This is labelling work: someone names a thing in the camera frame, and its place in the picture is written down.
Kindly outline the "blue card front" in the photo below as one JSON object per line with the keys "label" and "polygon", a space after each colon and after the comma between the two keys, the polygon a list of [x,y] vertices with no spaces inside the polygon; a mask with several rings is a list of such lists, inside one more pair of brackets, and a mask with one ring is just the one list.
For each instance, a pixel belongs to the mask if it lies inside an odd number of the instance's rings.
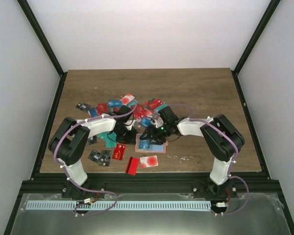
{"label": "blue card front", "polygon": [[150,141],[149,140],[139,140],[138,150],[150,150]]}

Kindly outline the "pink leather card holder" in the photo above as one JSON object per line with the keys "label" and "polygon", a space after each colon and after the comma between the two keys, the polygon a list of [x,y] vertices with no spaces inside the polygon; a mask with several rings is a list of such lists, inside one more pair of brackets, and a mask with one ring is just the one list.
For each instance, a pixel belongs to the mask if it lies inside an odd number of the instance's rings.
{"label": "pink leather card holder", "polygon": [[138,150],[138,142],[140,140],[140,136],[142,134],[136,135],[136,144],[135,144],[135,152],[138,153],[166,153],[166,147],[169,145],[169,142],[165,142],[164,144],[156,144],[155,142],[150,141],[150,150]]}

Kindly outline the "red card black stripe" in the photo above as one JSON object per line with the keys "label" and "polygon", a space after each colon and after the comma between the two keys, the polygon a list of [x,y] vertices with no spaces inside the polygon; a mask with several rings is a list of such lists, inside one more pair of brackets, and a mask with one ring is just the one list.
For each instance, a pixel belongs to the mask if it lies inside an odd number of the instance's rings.
{"label": "red card black stripe", "polygon": [[130,157],[126,166],[125,173],[135,176],[139,163],[140,163],[139,158]]}

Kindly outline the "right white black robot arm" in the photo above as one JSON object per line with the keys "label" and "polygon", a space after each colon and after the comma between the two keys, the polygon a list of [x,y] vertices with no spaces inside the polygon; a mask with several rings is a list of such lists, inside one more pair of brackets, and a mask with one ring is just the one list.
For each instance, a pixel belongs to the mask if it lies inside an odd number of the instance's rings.
{"label": "right white black robot arm", "polygon": [[214,156],[207,190],[211,196],[220,197],[231,177],[231,167],[245,145],[243,135],[223,114],[206,119],[178,117],[170,106],[166,106],[158,111],[158,115],[162,124],[153,121],[145,128],[140,140],[160,145],[171,135],[203,137]]}

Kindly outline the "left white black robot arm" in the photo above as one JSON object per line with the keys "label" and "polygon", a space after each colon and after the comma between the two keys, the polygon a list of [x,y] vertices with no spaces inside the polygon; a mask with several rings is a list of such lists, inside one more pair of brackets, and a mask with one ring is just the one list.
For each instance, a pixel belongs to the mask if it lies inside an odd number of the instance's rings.
{"label": "left white black robot arm", "polygon": [[90,185],[85,182],[87,174],[81,163],[87,140],[104,132],[117,135],[116,141],[121,144],[135,144],[136,130],[128,129],[126,122],[130,119],[134,109],[123,105],[116,112],[103,113],[96,117],[75,120],[65,118],[48,144],[54,160],[64,168],[67,180],[71,181],[73,192],[80,198],[90,192]]}

